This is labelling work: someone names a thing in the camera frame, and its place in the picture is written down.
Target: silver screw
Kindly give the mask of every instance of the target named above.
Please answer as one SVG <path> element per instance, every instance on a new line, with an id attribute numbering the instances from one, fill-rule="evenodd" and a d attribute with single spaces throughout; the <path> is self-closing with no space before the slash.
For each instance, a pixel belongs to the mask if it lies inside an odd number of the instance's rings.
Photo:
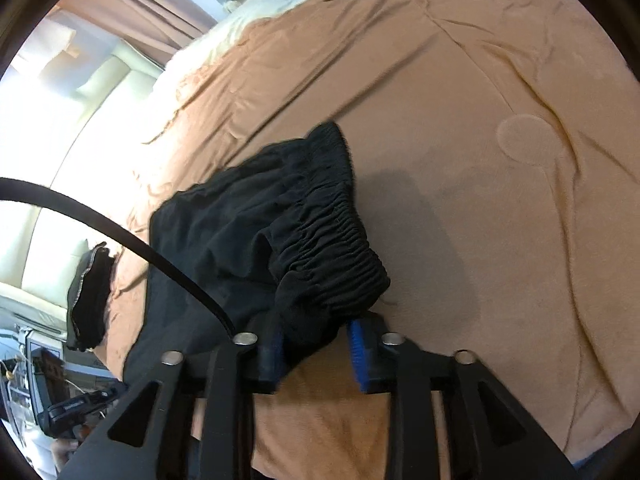
<path id="1" fill-rule="evenodd" d="M 258 341 L 258 336 L 251 332 L 240 332 L 234 336 L 234 343 L 249 346 Z"/>
<path id="2" fill-rule="evenodd" d="M 404 343 L 404 336 L 398 332 L 387 332 L 382 335 L 382 343 L 388 346 L 397 346 Z"/>
<path id="3" fill-rule="evenodd" d="M 476 354 L 469 350 L 458 350 L 454 357 L 461 365 L 471 365 L 478 360 Z"/>
<path id="4" fill-rule="evenodd" d="M 175 350 L 169 350 L 168 352 L 162 354 L 163 365 L 179 365 L 182 362 L 182 359 L 184 359 L 184 356 L 180 352 L 177 352 Z"/>

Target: cream leather couch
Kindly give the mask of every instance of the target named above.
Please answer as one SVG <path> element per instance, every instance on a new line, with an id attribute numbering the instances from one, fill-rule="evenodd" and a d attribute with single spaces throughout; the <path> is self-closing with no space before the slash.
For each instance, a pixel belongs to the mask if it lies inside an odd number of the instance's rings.
<path id="1" fill-rule="evenodd" d="M 119 43 L 76 91 L 79 118 L 64 136 L 66 145 L 56 151 L 59 160 L 47 166 L 46 185 L 97 210 L 108 210 L 118 200 L 118 182 L 111 177 L 117 173 L 113 170 L 120 160 L 118 150 L 135 135 L 132 117 L 160 73 L 127 43 Z M 28 154 L 17 156 L 30 163 Z M 50 210 L 0 202 L 0 310 L 21 326 L 64 339 L 66 293 L 79 258 L 90 244 L 104 239 Z"/>

